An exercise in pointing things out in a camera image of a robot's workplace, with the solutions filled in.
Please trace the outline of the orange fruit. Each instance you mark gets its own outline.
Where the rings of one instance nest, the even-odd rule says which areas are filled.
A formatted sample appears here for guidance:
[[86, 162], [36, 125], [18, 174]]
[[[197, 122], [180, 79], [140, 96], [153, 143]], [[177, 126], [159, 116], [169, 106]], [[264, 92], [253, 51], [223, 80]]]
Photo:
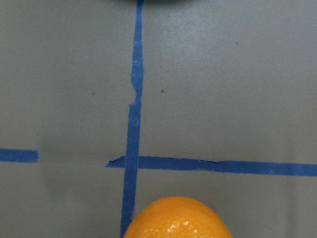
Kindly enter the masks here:
[[181, 196], [159, 199], [129, 225], [125, 238], [232, 238], [217, 213], [205, 204]]

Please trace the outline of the mint green plate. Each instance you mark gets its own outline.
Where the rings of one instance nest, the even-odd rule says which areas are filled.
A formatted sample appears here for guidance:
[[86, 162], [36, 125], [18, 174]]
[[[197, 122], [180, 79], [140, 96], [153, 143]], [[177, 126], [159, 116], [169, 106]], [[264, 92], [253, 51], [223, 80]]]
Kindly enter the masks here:
[[173, 5], [188, 2], [188, 0], [145, 0], [145, 3], [156, 5]]

